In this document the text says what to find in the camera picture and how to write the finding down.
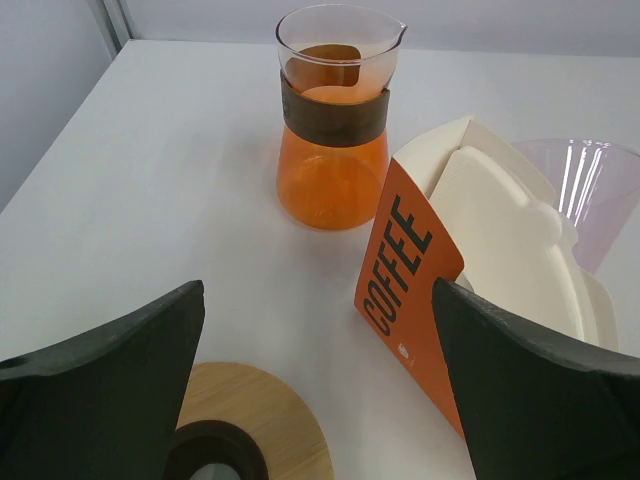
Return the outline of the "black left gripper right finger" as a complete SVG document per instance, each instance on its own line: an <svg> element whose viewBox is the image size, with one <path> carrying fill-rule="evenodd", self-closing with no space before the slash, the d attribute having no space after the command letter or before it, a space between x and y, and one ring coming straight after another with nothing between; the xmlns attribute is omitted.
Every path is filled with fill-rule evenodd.
<svg viewBox="0 0 640 480"><path fill-rule="evenodd" d="M432 304L479 479L636 479L639 360L439 279Z"/></svg>

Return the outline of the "clear pink glass dripper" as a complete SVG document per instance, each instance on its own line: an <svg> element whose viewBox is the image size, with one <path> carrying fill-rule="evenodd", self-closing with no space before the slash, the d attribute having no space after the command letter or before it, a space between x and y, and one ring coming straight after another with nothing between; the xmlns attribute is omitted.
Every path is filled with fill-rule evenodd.
<svg viewBox="0 0 640 480"><path fill-rule="evenodd" d="M591 139L538 139L514 147L549 180L555 207L576 227L576 261L595 273L639 203L639 154Z"/></svg>

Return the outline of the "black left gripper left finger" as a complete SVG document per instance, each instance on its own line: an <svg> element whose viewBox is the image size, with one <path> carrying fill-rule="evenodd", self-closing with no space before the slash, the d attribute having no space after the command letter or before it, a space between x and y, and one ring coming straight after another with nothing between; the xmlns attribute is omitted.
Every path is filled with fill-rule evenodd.
<svg viewBox="0 0 640 480"><path fill-rule="evenodd" d="M161 478L204 317L204 285L189 281L2 361L2 478Z"/></svg>

